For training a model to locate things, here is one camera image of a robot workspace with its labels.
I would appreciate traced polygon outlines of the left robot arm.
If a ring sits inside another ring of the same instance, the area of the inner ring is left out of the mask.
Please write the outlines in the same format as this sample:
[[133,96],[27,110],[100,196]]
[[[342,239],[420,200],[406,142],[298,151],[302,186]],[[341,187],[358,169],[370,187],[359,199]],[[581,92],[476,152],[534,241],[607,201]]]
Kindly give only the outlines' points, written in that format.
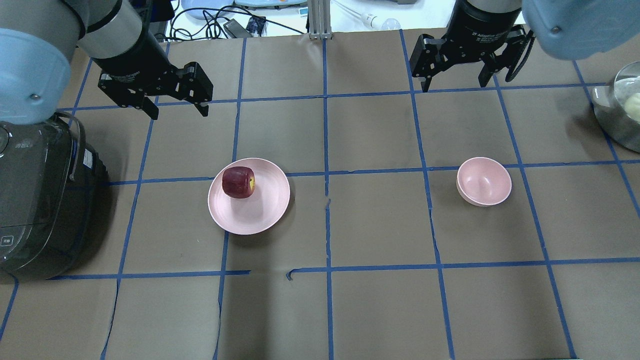
[[128,0],[3,0],[0,25],[1,120],[34,125],[50,118],[82,49],[101,69],[98,88],[121,108],[158,118],[153,97],[193,104],[208,116],[213,84],[195,61],[174,66]]

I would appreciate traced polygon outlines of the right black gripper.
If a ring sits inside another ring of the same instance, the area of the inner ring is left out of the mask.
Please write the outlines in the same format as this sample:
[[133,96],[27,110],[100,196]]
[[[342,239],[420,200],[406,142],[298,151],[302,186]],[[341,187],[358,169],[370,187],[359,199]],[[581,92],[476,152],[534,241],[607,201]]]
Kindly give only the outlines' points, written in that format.
[[525,66],[535,43],[533,30],[515,25],[521,0],[457,0],[444,35],[418,36],[409,57],[410,72],[428,92],[439,73],[458,64],[483,62],[478,84],[507,69],[505,82],[514,80]]

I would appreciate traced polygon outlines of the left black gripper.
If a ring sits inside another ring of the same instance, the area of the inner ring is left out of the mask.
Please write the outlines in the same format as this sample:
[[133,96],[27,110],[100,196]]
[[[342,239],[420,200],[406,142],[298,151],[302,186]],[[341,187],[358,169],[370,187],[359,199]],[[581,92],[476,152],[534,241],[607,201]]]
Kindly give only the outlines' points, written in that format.
[[174,66],[148,30],[123,54],[93,62],[102,70],[98,88],[121,108],[141,110],[155,121],[159,109],[152,97],[170,96],[193,104],[202,117],[210,112],[214,86],[205,70],[197,62]]

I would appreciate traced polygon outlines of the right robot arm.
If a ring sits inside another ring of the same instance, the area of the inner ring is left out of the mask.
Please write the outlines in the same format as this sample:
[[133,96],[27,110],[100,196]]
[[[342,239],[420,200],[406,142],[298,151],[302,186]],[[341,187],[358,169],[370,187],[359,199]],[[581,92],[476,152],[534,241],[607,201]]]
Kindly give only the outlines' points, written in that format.
[[637,0],[457,0],[441,38],[421,34],[410,73],[428,92],[434,76],[455,65],[483,63],[478,85],[507,69],[512,82],[535,44],[559,60],[605,53],[639,33]]

